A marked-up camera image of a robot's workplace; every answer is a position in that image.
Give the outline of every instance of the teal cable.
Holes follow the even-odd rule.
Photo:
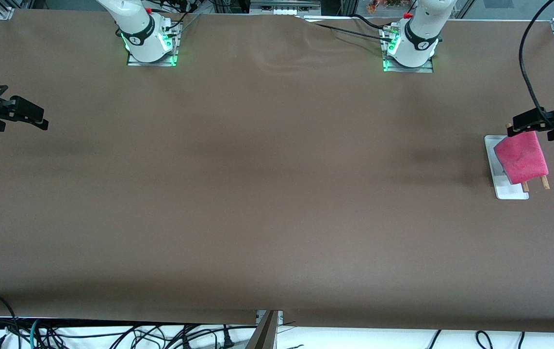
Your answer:
[[[35,327],[38,325],[38,321],[40,319],[33,321],[33,325],[31,325],[31,331],[29,331],[29,344],[31,344],[31,349],[35,349],[35,342],[33,340],[33,337],[35,336]]]

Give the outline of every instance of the folded pink cloth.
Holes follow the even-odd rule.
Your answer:
[[[536,132],[524,132],[503,139],[495,146],[495,154],[513,185],[548,175],[547,162]]]

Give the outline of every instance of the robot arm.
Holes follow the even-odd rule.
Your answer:
[[[388,54],[410,68],[422,66],[434,55],[439,34],[450,18],[456,0],[417,0],[412,18],[397,22],[399,40]]]
[[[173,49],[171,20],[148,13],[141,0],[97,0],[113,16],[128,51],[140,62],[154,62]]]

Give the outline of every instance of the table surface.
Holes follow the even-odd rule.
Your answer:
[[[330,24],[374,33],[354,20]],[[201,16],[125,66],[107,13],[16,11],[0,84],[0,294],[19,315],[554,331],[552,189],[494,195],[483,137],[533,107],[527,22],[448,22],[433,74],[290,16]],[[554,109],[554,35],[527,68]]]

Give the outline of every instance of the wooden stick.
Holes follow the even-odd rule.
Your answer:
[[[551,187],[548,185],[548,178],[547,176],[540,177],[540,180],[542,181],[542,186],[545,187],[545,189],[550,189]]]

